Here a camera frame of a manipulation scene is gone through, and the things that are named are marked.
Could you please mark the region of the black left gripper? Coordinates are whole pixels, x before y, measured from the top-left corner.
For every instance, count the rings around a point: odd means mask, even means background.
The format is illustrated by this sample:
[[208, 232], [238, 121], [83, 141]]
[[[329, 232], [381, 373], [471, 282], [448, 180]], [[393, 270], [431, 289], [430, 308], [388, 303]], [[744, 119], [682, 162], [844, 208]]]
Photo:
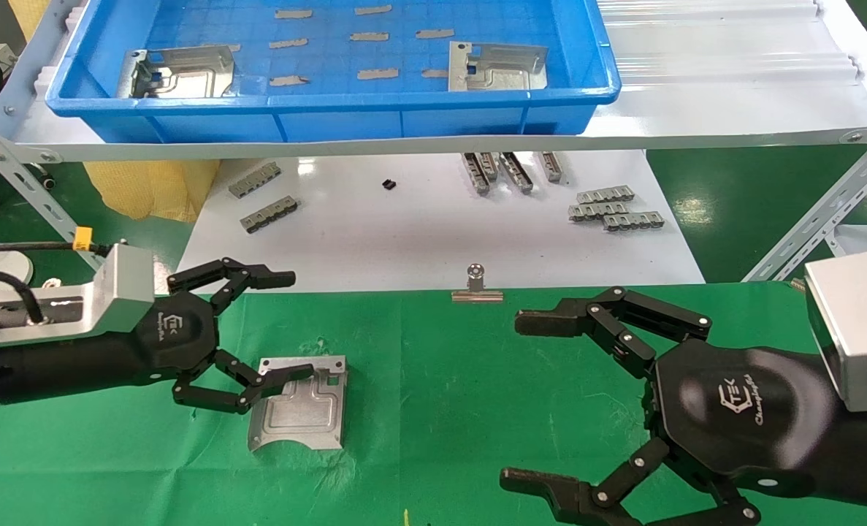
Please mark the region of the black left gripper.
[[[176, 379], [174, 403], [230, 415], [245, 415], [264, 397], [280, 395], [285, 385], [310, 378], [312, 364], [292, 365], [257, 373], [236, 356], [218, 347], [219, 316], [247, 289], [288, 289], [295, 272], [273, 272], [266, 265], [245, 265], [235, 259], [219, 259], [167, 277], [172, 296], [159, 297], [136, 325], [134, 356], [138, 359], [137, 383]], [[225, 282], [209, 303], [193, 294], [208, 284]], [[216, 367], [241, 387], [222, 392], [194, 386], [193, 380]]]

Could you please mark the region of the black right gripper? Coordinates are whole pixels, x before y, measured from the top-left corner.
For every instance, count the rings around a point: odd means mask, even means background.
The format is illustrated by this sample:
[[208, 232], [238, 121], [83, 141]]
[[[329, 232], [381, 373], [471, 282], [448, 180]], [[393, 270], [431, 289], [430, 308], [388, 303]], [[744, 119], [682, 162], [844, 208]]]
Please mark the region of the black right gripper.
[[[635, 329], [681, 344], [656, 360]], [[716, 506], [657, 525], [757, 525], [761, 513], [734, 486], [783, 498], [810, 496], [820, 486], [811, 459], [841, 405], [820, 357], [712, 346], [701, 342], [711, 319], [621, 286], [594, 297], [564, 297], [552, 310], [520, 310], [514, 330], [587, 336], [634, 378], [654, 374], [653, 434], [661, 439], [644, 443], [600, 485], [501, 470], [501, 489], [543, 498], [557, 522], [640, 525], [623, 500], [665, 460], [694, 489], [710, 492]]]

